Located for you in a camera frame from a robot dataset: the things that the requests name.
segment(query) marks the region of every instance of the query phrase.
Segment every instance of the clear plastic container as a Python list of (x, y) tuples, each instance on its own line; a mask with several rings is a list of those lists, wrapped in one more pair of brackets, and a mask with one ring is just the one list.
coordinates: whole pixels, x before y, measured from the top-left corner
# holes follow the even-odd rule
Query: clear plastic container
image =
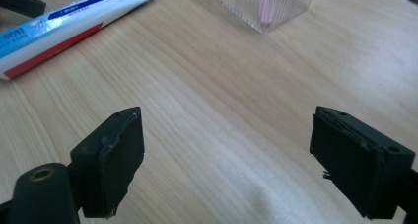
[(262, 33), (304, 13), (312, 0), (216, 0)]

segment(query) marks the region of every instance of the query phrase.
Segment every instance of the white tube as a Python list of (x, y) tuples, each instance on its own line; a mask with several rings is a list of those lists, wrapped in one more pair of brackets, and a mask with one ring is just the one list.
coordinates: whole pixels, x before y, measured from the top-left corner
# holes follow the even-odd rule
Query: white tube
[(42, 63), (148, 0), (77, 0), (0, 34), (0, 78)]

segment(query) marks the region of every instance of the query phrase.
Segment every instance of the table surface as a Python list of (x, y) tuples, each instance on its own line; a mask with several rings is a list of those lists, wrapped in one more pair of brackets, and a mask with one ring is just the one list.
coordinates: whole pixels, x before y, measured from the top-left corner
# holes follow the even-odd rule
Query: table surface
[[(145, 160), (117, 216), (83, 223), (370, 223), (322, 178), (313, 114), (348, 112), (418, 152), (417, 16), (407, 0), (313, 0), (260, 34), (214, 0), (153, 0), (0, 82), (0, 202), (139, 106)], [(0, 28), (27, 19), (1, 10)]]

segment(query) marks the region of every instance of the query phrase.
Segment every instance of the black object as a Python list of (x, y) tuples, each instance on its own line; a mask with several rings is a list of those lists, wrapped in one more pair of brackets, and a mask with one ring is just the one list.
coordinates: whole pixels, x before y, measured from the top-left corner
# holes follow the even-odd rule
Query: black object
[(51, 163), (21, 175), (0, 223), (74, 224), (77, 211), (108, 218), (126, 196), (144, 159), (140, 108), (117, 112), (71, 151), (71, 164)]
[(0, 7), (34, 18), (45, 12), (46, 4), (40, 0), (0, 0)]
[(399, 205), (418, 220), (415, 153), (348, 113), (317, 107), (311, 153), (363, 217), (391, 219)]

